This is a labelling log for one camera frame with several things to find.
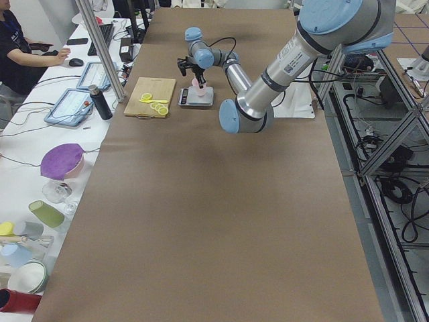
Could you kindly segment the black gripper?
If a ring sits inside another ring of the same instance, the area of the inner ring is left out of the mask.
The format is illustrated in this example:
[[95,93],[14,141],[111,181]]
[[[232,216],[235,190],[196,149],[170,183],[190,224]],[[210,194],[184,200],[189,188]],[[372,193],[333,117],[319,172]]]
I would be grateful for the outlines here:
[[190,62],[189,67],[191,71],[196,75],[198,86],[200,88],[203,88],[206,85],[206,80],[204,77],[204,69],[199,67],[199,65],[197,65],[197,63],[194,63],[194,62]]

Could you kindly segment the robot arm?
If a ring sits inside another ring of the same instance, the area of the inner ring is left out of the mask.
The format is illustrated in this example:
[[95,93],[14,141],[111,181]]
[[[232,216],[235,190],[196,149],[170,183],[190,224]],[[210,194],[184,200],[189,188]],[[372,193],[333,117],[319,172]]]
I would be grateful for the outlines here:
[[337,47],[345,54],[384,49],[393,39],[395,1],[302,1],[296,31],[255,82],[251,82],[234,51],[209,47],[198,27],[185,31],[188,56],[177,61],[182,73],[192,69],[198,85],[203,73],[220,66],[236,91],[219,109],[219,122],[228,133],[258,133],[274,119],[272,101],[317,58]]

